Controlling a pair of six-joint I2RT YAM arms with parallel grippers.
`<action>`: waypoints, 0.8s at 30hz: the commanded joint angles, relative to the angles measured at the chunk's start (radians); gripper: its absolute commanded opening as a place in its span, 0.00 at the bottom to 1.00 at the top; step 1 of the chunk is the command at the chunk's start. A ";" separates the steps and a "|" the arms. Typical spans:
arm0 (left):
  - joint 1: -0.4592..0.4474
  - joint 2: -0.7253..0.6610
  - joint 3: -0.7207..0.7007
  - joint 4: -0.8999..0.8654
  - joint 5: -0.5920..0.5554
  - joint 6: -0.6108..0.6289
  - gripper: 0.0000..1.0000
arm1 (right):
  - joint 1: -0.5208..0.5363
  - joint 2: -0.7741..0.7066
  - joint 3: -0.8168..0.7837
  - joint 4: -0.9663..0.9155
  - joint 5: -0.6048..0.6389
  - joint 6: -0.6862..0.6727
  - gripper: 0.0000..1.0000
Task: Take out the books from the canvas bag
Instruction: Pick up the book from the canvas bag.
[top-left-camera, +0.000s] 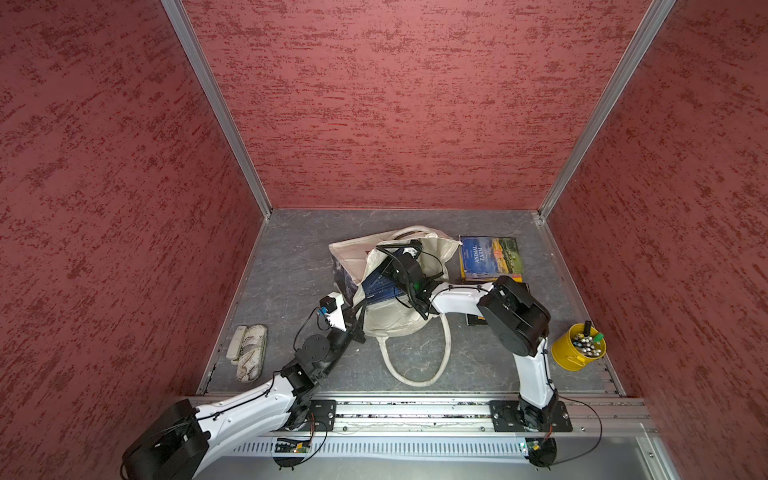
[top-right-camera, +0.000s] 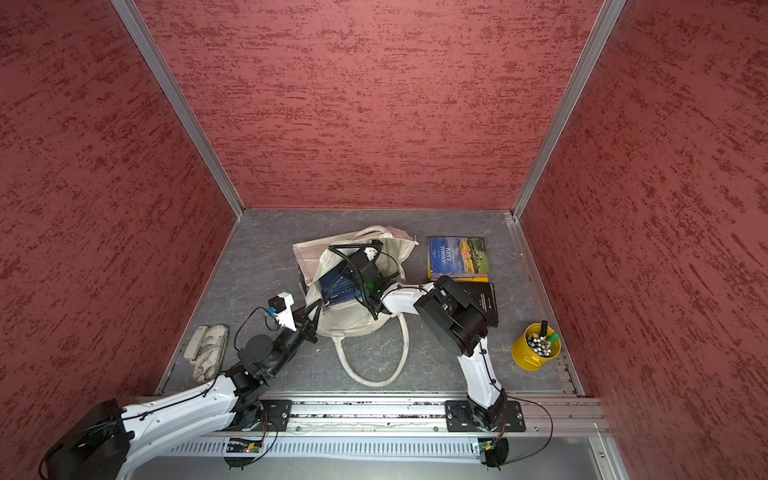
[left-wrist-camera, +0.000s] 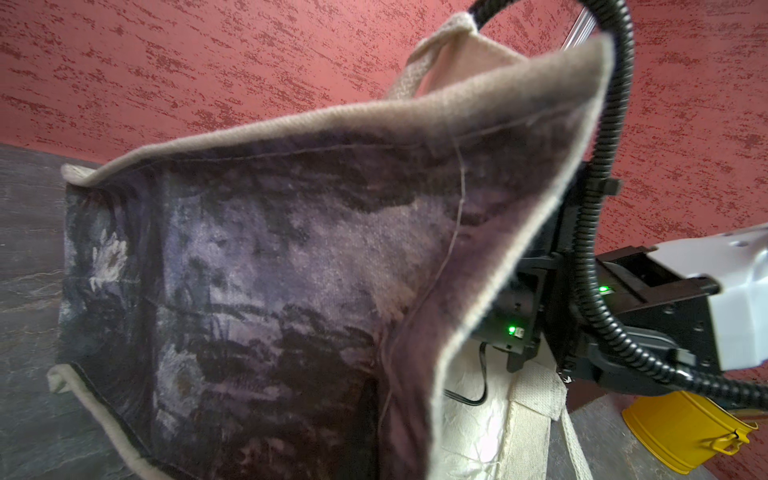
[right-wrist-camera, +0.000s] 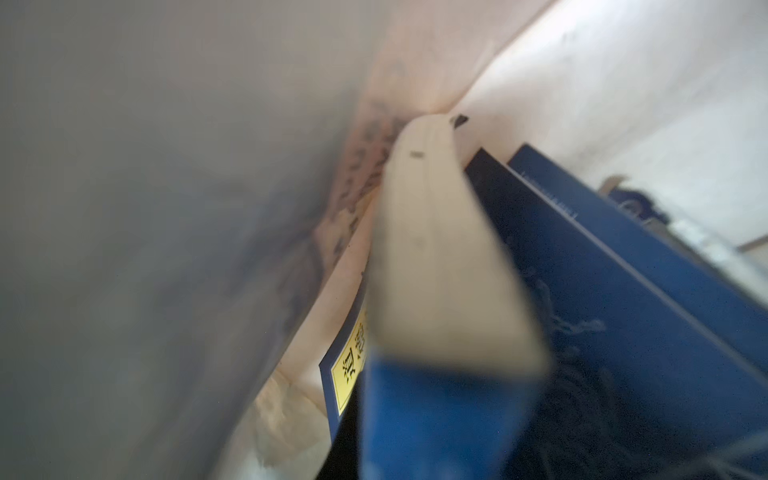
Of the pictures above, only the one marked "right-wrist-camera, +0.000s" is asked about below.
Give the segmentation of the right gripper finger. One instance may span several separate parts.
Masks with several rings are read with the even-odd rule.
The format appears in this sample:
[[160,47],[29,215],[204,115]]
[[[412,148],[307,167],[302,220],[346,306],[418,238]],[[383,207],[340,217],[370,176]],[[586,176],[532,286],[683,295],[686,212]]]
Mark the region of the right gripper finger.
[[340,418],[330,451],[317,480],[358,480],[360,386],[356,385]]

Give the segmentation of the blue book yellow label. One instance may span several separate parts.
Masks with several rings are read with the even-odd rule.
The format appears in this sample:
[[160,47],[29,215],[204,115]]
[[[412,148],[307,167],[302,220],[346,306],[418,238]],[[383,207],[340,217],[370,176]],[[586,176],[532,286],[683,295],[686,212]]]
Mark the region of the blue book yellow label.
[[359,385],[359,479],[499,479],[552,367],[453,121],[410,121],[384,169],[362,283],[319,365],[331,441]]
[[557,367],[509,479],[763,479],[760,370],[485,151],[466,173]]

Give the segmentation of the cream canvas tote bag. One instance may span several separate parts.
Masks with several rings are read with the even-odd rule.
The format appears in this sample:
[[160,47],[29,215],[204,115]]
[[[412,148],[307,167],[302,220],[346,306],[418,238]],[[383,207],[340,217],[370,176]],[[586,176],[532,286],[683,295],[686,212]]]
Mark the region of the cream canvas tote bag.
[[5,1],[1,475],[207,479],[378,190],[465,150],[767,226],[763,1]]

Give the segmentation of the blue book white text back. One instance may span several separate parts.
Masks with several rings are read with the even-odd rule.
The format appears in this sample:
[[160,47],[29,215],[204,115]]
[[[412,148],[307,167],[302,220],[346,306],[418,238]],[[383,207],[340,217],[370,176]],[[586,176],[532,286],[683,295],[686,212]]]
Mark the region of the blue book white text back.
[[508,167],[661,289],[760,370],[767,368],[767,270],[689,216],[642,191],[629,191],[661,215],[621,208],[529,145]]

